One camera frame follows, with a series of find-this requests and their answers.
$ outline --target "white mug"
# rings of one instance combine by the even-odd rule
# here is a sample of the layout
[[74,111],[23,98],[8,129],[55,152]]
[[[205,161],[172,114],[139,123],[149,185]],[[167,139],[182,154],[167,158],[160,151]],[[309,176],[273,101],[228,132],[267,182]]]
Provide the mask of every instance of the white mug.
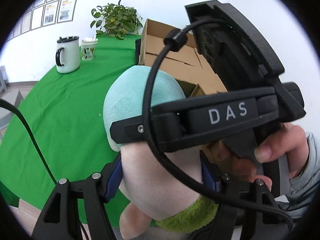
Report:
[[80,66],[79,37],[57,40],[56,65],[59,73],[70,73]]

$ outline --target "cable clip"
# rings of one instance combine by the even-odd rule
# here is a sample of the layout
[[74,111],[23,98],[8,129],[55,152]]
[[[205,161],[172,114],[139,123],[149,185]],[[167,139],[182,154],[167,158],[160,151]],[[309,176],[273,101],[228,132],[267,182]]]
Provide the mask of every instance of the cable clip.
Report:
[[187,35],[178,28],[172,29],[163,40],[165,45],[171,45],[170,50],[173,52],[178,52],[187,41]]

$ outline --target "gray sleeve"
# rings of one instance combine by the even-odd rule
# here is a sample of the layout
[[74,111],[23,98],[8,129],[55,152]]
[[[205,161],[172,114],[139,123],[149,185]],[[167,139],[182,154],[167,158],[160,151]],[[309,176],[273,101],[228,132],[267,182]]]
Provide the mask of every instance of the gray sleeve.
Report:
[[[295,201],[298,197],[303,195],[308,191],[312,186],[317,184],[320,181],[320,145],[316,143],[312,133],[306,133],[307,141],[309,145],[309,156],[307,160],[307,165],[304,171],[298,176],[290,180],[291,189],[290,192],[286,195],[290,203]],[[305,196],[308,196],[309,193],[313,192],[309,197],[303,199],[300,203],[296,203],[290,207],[290,209],[298,208],[303,206],[306,203],[312,201],[313,196],[315,195],[315,186],[312,190],[305,193]],[[278,202],[278,204],[286,209],[289,206],[289,203]],[[288,212],[292,218],[300,218],[308,207],[302,207],[294,211]]]

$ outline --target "white wall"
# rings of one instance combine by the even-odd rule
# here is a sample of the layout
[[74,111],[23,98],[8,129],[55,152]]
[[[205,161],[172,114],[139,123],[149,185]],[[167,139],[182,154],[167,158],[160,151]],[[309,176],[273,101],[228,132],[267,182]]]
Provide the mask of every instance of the white wall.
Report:
[[298,20],[279,0],[232,0],[262,33],[281,60],[282,82],[297,83],[307,115],[296,124],[320,138],[320,63],[313,45]]
[[[206,0],[122,0],[122,4],[137,9],[143,17],[176,27],[189,24],[185,5]],[[73,22],[42,27],[24,33],[7,42],[0,65],[4,65],[8,82],[40,80],[55,65],[56,41],[59,36],[93,36],[90,29],[91,9],[97,5],[117,3],[118,0],[77,0]]]

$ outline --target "green fuzzy fur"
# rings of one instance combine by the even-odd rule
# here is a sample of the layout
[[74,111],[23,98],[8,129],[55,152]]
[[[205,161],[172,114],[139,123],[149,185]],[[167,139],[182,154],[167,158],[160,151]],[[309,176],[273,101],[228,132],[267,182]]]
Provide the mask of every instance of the green fuzzy fur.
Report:
[[187,209],[173,217],[156,221],[156,224],[171,232],[191,233],[209,224],[214,219],[217,209],[218,204],[201,195]]

